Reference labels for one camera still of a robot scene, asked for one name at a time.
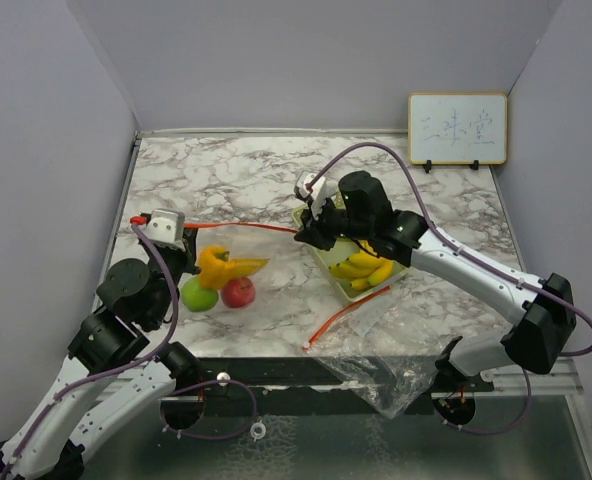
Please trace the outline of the green plastic basket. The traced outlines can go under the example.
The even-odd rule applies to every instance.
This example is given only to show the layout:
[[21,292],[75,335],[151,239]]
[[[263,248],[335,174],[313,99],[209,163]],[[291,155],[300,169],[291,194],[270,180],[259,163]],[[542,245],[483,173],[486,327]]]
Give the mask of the green plastic basket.
[[[347,213],[347,209],[345,206],[345,200],[343,199],[343,195],[340,192],[335,192],[335,195],[332,199],[339,209],[344,209]],[[298,210],[295,210],[292,213],[293,220],[297,226],[297,230],[300,226],[299,216],[300,213],[307,207],[304,203],[304,206]],[[352,234],[349,238],[341,237],[336,240],[334,247],[331,250],[319,250],[307,244],[306,248],[308,252],[311,254],[312,258],[316,266],[320,269],[322,274],[328,280],[332,289],[335,293],[338,294],[341,301],[346,304],[355,303],[361,300],[366,299],[368,296],[376,293],[377,291],[387,288],[397,282],[398,280],[404,278],[407,273],[408,269],[401,264],[394,262],[394,270],[391,277],[383,284],[365,290],[365,291],[354,291],[349,287],[348,280],[341,280],[335,278],[328,270],[328,267],[334,263],[340,262],[345,260],[349,255],[356,253],[358,251],[357,243],[359,240],[366,240],[369,243],[369,238],[371,235],[370,224],[367,220],[353,220],[349,217],[350,222],[354,225],[355,234]]]

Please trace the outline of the green apple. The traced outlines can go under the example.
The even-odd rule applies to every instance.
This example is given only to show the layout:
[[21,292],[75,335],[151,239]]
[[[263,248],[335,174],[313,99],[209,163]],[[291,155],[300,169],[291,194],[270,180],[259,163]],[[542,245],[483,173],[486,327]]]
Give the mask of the green apple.
[[187,280],[180,290],[185,307],[191,312],[206,312],[214,308],[219,301],[216,290],[202,287],[199,279],[194,276]]

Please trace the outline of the orange yellow bell pepper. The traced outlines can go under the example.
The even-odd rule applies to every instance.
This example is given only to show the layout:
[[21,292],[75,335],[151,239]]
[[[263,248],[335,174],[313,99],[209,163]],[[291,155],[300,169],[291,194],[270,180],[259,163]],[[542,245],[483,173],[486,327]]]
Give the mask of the orange yellow bell pepper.
[[254,275],[268,262],[264,258],[231,258],[227,248],[210,245],[199,254],[198,281],[203,288],[221,290],[231,280]]

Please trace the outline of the red apple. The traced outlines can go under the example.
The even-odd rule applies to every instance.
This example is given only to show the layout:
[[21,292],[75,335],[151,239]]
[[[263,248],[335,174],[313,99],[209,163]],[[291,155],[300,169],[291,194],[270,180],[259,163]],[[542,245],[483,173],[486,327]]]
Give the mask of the red apple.
[[241,277],[230,280],[221,290],[220,296],[226,307],[244,308],[255,301],[256,289],[250,278]]

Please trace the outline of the clear zip bag red zipper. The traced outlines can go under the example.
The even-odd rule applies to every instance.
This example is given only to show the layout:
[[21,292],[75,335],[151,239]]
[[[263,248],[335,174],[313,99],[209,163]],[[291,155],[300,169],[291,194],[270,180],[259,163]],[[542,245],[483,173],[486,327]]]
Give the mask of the clear zip bag red zipper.
[[[256,289],[255,301],[232,310],[250,308],[255,302],[272,306],[299,291],[308,281],[309,268],[302,246],[293,239],[294,228],[253,222],[197,224],[195,227],[198,233],[197,265],[200,252],[210,245],[227,248],[231,258],[269,260],[263,269],[248,277]],[[231,309],[223,304],[221,290],[216,290],[219,301],[214,308]]]

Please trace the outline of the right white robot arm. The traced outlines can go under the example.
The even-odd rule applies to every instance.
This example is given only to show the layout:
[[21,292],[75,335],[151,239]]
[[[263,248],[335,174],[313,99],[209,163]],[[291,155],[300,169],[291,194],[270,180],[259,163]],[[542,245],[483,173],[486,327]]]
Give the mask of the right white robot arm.
[[295,195],[305,210],[297,241],[325,251],[340,238],[364,241],[369,259],[435,275],[510,323],[499,334],[452,339],[435,361],[435,378],[443,389],[457,391],[484,370],[512,364],[539,375],[551,371],[576,327],[567,279],[514,270],[457,242],[423,216],[393,209],[381,182],[365,171],[345,175],[338,187],[343,207],[335,205],[324,178],[301,174]]

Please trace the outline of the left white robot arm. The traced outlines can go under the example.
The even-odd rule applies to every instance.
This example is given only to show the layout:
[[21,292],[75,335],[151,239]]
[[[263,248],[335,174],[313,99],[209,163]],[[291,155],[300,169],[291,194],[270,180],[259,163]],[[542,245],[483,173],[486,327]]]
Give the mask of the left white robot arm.
[[98,286],[101,305],[85,318],[61,369],[27,422],[0,442],[3,479],[77,479],[98,448],[148,404],[190,392],[203,377],[198,360],[164,339],[143,351],[146,333],[167,314],[177,322],[178,284],[197,272],[196,232],[176,244],[141,240],[149,259],[114,264]]

